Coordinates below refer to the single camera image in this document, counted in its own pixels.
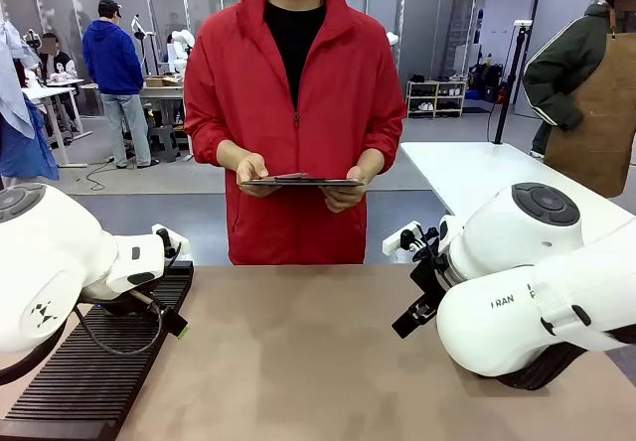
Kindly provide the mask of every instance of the sneaker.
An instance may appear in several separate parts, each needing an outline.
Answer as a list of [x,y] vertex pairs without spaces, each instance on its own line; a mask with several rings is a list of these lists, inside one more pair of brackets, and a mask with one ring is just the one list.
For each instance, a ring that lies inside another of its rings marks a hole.
[[154,158],[152,160],[150,160],[150,164],[149,165],[145,165],[145,166],[139,166],[137,165],[137,169],[138,170],[145,170],[146,168],[151,168],[153,166],[157,166],[159,164],[159,160],[155,160]]

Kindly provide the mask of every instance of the red jacket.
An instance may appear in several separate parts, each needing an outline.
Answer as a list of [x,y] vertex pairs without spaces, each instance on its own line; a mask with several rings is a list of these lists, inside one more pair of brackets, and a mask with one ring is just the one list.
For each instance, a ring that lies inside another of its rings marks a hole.
[[[398,150],[406,109],[384,28],[325,0],[327,16],[309,52],[294,112],[280,52],[263,20],[266,0],[242,0],[199,31],[185,82],[186,132],[195,159],[219,165],[229,139],[259,153],[270,175],[344,178],[361,153]],[[317,188],[243,194],[226,172],[234,264],[341,264],[365,258],[366,201],[331,213]]]

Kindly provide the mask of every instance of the blue cloth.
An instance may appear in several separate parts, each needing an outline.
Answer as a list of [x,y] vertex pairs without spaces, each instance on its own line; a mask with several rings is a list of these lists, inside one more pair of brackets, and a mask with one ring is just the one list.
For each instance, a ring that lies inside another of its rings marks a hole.
[[130,36],[108,21],[92,21],[82,39],[83,60],[99,91],[135,95],[143,86],[141,64]]
[[58,180],[60,173],[45,136],[44,118],[26,96],[24,99],[35,136],[27,138],[0,115],[0,175],[6,178],[43,176]]

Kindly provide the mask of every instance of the man in red jacket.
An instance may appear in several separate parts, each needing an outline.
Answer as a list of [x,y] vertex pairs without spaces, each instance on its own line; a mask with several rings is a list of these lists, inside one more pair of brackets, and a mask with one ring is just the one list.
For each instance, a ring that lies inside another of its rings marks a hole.
[[[379,23],[345,0],[242,0],[201,28],[185,100],[195,159],[227,169],[232,263],[364,261],[365,192],[406,114]],[[365,186],[239,186],[292,173]]]

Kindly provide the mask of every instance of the shoe rack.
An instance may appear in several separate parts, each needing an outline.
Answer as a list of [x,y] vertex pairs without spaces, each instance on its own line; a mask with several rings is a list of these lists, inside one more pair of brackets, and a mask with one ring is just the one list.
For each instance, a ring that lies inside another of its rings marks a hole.
[[466,80],[409,80],[406,83],[406,116],[461,116],[465,96]]

